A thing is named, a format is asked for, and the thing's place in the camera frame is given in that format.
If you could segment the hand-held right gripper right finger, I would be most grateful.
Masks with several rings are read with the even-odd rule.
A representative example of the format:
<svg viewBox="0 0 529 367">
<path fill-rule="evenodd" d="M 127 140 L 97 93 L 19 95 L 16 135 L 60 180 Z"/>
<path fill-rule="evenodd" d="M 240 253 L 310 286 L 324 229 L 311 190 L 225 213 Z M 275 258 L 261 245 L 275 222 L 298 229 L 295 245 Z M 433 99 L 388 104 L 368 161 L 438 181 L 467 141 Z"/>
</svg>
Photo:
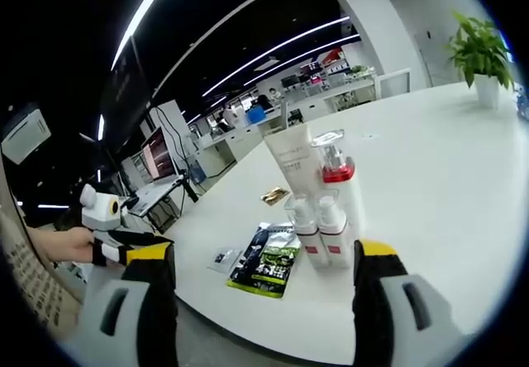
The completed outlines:
<svg viewBox="0 0 529 367">
<path fill-rule="evenodd" d="M 355 241 L 355 366 L 445 366 L 466 346 L 450 303 L 391 246 Z"/>
</svg>

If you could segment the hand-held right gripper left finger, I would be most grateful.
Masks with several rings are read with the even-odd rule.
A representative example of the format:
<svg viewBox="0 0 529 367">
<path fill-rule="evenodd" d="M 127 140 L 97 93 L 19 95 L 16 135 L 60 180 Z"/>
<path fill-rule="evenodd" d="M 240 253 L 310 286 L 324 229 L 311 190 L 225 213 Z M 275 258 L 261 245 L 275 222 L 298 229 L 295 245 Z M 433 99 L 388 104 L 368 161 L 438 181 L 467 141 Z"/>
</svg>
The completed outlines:
<svg viewBox="0 0 529 367">
<path fill-rule="evenodd" d="M 119 277 L 91 282 L 82 311 L 87 366 L 177 366 L 174 244 L 132 248 Z"/>
</svg>

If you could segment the person's left hand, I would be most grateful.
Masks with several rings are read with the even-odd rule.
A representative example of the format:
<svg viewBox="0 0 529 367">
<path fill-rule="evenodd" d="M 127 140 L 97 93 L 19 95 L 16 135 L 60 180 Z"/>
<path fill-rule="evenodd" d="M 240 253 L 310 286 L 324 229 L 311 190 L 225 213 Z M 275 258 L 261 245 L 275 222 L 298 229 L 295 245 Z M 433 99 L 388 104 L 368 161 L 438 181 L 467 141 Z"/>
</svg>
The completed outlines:
<svg viewBox="0 0 529 367">
<path fill-rule="evenodd" d="M 93 261 L 93 233 L 84 227 L 67 231 L 52 231 L 45 235 L 43 248 L 53 262 L 91 263 Z"/>
</svg>

